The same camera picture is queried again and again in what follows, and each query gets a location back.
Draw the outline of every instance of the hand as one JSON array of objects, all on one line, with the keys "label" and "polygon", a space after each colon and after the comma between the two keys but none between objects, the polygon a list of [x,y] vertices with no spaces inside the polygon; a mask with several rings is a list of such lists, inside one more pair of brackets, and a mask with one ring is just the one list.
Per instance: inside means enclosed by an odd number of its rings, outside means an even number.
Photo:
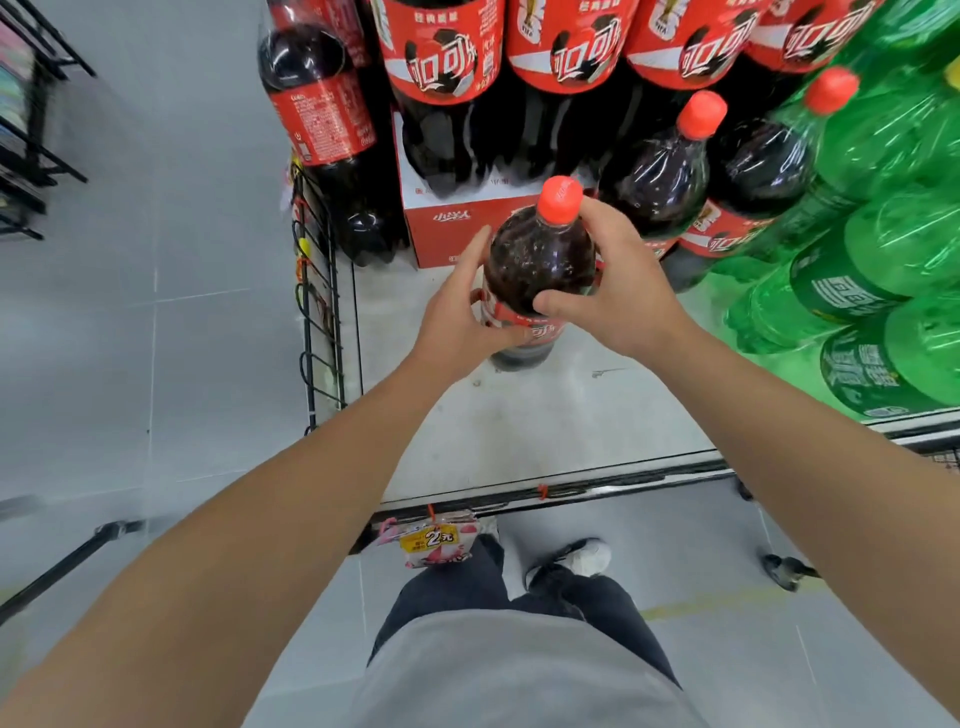
[{"label": "hand", "polygon": [[534,308],[575,324],[609,349],[653,369],[671,341],[697,325],[626,215],[585,197],[580,216],[604,259],[600,287],[593,296],[543,291]]},{"label": "hand", "polygon": [[480,301],[480,290],[470,289],[487,257],[490,234],[487,225],[473,236],[453,273],[430,299],[408,357],[436,373],[444,388],[468,376],[488,356],[533,340],[529,328],[485,327],[470,309]]}]

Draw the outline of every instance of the cart wheel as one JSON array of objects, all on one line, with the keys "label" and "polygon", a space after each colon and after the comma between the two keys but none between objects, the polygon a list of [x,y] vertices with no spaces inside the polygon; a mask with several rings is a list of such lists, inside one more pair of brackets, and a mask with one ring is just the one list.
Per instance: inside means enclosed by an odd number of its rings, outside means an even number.
[{"label": "cart wheel", "polygon": [[805,576],[820,578],[816,569],[807,566],[803,561],[792,556],[781,559],[776,554],[768,553],[760,558],[760,563],[763,564],[763,570],[767,572],[767,575],[777,582],[777,586],[788,592],[796,592],[800,587],[800,580]]},{"label": "cart wheel", "polygon": [[747,486],[743,484],[743,481],[740,478],[736,479],[736,492],[748,503],[754,500],[754,494],[747,489]]}]

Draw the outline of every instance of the grey shirt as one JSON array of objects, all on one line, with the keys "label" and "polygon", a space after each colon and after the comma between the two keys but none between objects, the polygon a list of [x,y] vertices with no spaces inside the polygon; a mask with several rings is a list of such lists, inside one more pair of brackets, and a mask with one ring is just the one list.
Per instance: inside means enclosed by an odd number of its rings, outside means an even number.
[{"label": "grey shirt", "polygon": [[576,619],[511,610],[441,612],[380,649],[355,728],[707,728],[683,691]]}]

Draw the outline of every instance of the red bottle cap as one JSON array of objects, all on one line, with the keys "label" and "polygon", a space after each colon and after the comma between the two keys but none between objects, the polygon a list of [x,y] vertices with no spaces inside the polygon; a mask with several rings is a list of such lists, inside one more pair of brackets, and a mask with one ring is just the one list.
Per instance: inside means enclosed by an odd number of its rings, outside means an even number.
[{"label": "red bottle cap", "polygon": [[713,91],[697,91],[677,117],[677,129],[687,139],[713,136],[727,115],[727,102]]},{"label": "red bottle cap", "polygon": [[551,177],[543,183],[537,214],[550,225],[566,225],[577,219],[584,187],[572,177]]},{"label": "red bottle cap", "polygon": [[860,88],[860,79],[849,68],[835,65],[814,79],[804,95],[804,104],[813,113],[827,116],[847,105]]}]

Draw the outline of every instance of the snack package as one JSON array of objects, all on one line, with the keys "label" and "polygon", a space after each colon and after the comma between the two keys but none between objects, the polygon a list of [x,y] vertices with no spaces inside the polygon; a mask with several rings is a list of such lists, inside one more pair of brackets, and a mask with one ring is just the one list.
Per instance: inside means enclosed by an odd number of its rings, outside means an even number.
[{"label": "snack package", "polygon": [[477,519],[472,513],[455,511],[410,523],[387,519],[380,525],[376,543],[399,542],[407,557],[407,569],[421,569],[466,561],[477,532]]}]

